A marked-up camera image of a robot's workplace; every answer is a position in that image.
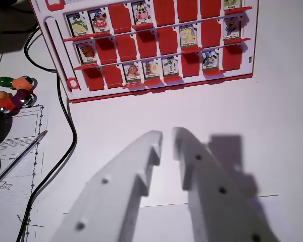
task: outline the screw hole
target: screw hole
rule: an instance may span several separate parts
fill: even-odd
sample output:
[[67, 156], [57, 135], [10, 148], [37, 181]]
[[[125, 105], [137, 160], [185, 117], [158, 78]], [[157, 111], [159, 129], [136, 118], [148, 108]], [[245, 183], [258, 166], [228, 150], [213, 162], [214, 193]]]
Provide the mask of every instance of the screw hole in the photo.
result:
[[261, 237], [260, 237], [258, 234], [256, 234], [256, 233], [254, 233], [254, 234], [251, 236], [251, 238], [252, 238], [252, 240], [253, 240], [254, 242], [260, 242], [260, 241], [262, 241]]
[[76, 230], [82, 230], [84, 229], [85, 224], [83, 222], [78, 222], [75, 226]]
[[102, 184], [107, 184], [107, 183], [109, 183], [109, 179], [104, 177], [104, 178], [102, 178], [101, 183]]
[[219, 193], [226, 194], [227, 193], [227, 189], [225, 189], [225, 187], [219, 187]]

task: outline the guess who game board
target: guess who game board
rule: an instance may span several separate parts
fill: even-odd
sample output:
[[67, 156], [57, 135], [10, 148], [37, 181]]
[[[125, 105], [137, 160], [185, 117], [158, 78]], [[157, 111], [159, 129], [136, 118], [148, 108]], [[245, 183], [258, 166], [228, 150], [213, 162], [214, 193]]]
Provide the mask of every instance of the guess who game board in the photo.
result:
[[72, 102], [253, 75], [258, 0], [30, 0]]

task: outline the card slot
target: card slot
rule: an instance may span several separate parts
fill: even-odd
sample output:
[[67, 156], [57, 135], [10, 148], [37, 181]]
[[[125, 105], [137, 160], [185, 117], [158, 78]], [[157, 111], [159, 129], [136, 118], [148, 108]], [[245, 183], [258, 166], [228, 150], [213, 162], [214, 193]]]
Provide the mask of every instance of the card slot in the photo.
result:
[[197, 20], [197, 0], [177, 0], [177, 14], [180, 23]]
[[158, 27], [175, 24], [173, 0], [154, 0], [154, 11]]
[[201, 22], [202, 47], [210, 48], [220, 45], [221, 24], [216, 19]]
[[129, 9], [124, 4], [110, 5], [109, 14], [115, 34], [131, 32]]
[[222, 0], [200, 0], [201, 16], [203, 19], [220, 16]]
[[101, 65], [117, 63], [117, 53], [113, 38], [96, 39], [95, 45]]
[[136, 34], [140, 58], [157, 56], [155, 31], [141, 31]]
[[183, 77], [198, 76], [200, 72], [200, 59], [197, 53], [181, 55]]
[[99, 68], [83, 69], [82, 72], [90, 91], [104, 90], [105, 83]]
[[239, 70], [242, 62], [241, 45], [223, 47], [222, 65], [225, 71]]
[[102, 67], [108, 88], [122, 87], [123, 78], [119, 65]]
[[116, 36], [118, 54], [122, 62], [137, 59], [135, 40], [130, 35]]
[[157, 30], [161, 55], [177, 53], [177, 33], [172, 27]]

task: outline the green bead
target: green bead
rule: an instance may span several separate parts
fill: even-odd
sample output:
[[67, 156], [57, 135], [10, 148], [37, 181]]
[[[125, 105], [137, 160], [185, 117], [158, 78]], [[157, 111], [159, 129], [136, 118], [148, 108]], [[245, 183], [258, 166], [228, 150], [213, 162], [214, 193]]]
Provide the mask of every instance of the green bead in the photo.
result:
[[2, 87], [13, 87], [12, 81], [14, 79], [11, 77], [0, 77], [0, 86]]

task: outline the red plastic frame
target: red plastic frame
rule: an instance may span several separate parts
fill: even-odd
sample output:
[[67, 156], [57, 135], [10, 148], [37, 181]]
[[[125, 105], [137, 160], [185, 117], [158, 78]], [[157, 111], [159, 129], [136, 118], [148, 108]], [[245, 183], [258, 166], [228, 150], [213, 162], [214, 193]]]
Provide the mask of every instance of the red plastic frame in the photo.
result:
[[87, 102], [87, 101], [93, 101], [93, 100], [101, 100], [101, 99], [112, 98], [112, 97], [121, 97], [121, 96], [145, 94], [145, 93], [148, 93], [148, 92], [162, 92], [162, 91], [171, 90], [171, 89], [175, 89], [175, 88], [197, 86], [197, 85], [202, 85], [202, 84], [222, 83], [222, 82], [226, 82], [226, 81], [231, 81], [231, 80], [236, 80], [236, 79], [244, 79], [244, 78], [251, 78], [251, 77], [253, 77], [253, 73], [246, 74], [246, 75], [241, 75], [241, 76], [235, 76], [235, 77], [219, 78], [219, 79], [214, 79], [214, 80], [210, 80], [210, 81], [182, 83], [182, 84], [178, 84], [178, 85], [174, 85], [174, 86], [156, 87], [156, 88], [151, 88], [151, 89], [130, 91], [130, 92], [125, 92], [125, 93], [109, 94], [109, 95], [104, 95], [104, 96], [99, 96], [99, 97], [86, 97], [86, 98], [70, 100], [70, 102], [78, 103], [78, 102]]

